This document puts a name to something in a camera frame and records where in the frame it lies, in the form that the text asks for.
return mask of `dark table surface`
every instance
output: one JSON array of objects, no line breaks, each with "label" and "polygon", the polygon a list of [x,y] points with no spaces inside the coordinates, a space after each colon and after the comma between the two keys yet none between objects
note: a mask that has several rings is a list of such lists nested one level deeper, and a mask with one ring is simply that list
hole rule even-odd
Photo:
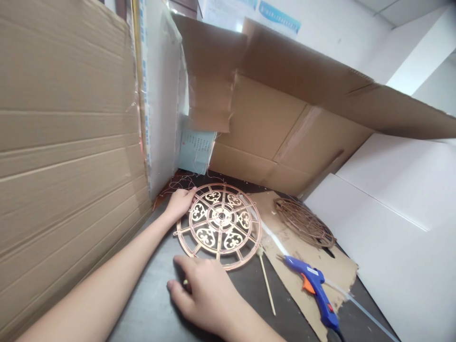
[{"label": "dark table surface", "polygon": [[[220,175],[210,171],[211,177],[219,176],[224,181],[243,192],[255,193],[269,189]],[[197,186],[220,182],[206,176],[193,177]],[[146,221],[139,232],[151,224],[165,209],[163,202]],[[218,341],[219,339],[202,331],[183,319],[170,301],[166,283],[170,279],[182,279],[172,258],[182,254],[179,240],[173,237],[171,228],[147,264],[133,291],[122,315],[108,339],[110,342],[146,341]],[[293,298],[285,289],[267,257],[263,258],[266,274],[274,300],[276,316],[272,314],[267,289],[258,257],[253,257],[241,268],[229,271],[229,277],[239,293],[287,341],[319,341],[307,323]],[[359,278],[351,288],[354,298],[374,316],[385,328],[393,332],[381,311],[376,306]],[[390,338],[352,302],[345,302],[338,311],[341,331],[347,342],[391,341]],[[328,333],[328,341],[339,342],[333,332]]]}]

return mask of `glue gun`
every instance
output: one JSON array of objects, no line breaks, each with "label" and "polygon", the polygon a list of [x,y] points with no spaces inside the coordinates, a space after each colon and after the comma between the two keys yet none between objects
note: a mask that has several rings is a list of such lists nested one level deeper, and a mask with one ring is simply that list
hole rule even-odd
[{"label": "glue gun", "polygon": [[327,328],[339,332],[339,321],[335,314],[331,303],[322,288],[324,283],[324,276],[321,271],[316,268],[310,267],[304,261],[293,258],[292,256],[277,255],[285,264],[296,273],[300,274],[304,279],[303,289],[315,295],[320,315],[322,316],[322,323]]}]

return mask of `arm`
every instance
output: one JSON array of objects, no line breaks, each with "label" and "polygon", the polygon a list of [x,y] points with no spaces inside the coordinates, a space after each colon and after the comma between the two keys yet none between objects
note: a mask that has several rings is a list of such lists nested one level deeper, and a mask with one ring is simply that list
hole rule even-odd
[{"label": "arm", "polygon": [[191,286],[191,294],[180,283],[167,284],[171,298],[183,316],[227,342],[284,341],[241,297],[217,260],[175,256]]},{"label": "arm", "polygon": [[189,209],[196,188],[177,190],[165,212],[31,326],[18,341],[105,341],[169,228]]}]

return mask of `copper wire frame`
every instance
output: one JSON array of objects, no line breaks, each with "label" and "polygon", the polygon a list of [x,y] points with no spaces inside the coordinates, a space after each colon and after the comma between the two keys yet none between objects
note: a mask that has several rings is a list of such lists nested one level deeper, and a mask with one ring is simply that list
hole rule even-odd
[{"label": "copper wire frame", "polygon": [[300,238],[318,248],[331,248],[336,239],[329,228],[301,203],[290,199],[274,200],[280,219]]},{"label": "copper wire frame", "polygon": [[[189,210],[189,226],[183,228],[181,219],[173,233],[185,253],[198,257],[197,253],[204,249],[217,260],[236,256],[236,262],[222,263],[227,271],[244,265],[255,255],[261,241],[261,219],[255,203],[241,190],[224,183],[199,187],[195,198]],[[196,247],[189,247],[184,234],[191,235]],[[247,246],[248,241],[253,243],[251,248]]]}]

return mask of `decorative metal disc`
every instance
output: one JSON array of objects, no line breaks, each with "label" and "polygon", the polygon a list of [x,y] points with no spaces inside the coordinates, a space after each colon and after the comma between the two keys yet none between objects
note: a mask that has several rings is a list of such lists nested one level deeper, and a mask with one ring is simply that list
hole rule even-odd
[{"label": "decorative metal disc", "polygon": [[189,217],[179,220],[174,232],[185,253],[215,257],[227,271],[245,264],[261,241],[255,203],[241,190],[222,183],[199,187],[195,197]]}]

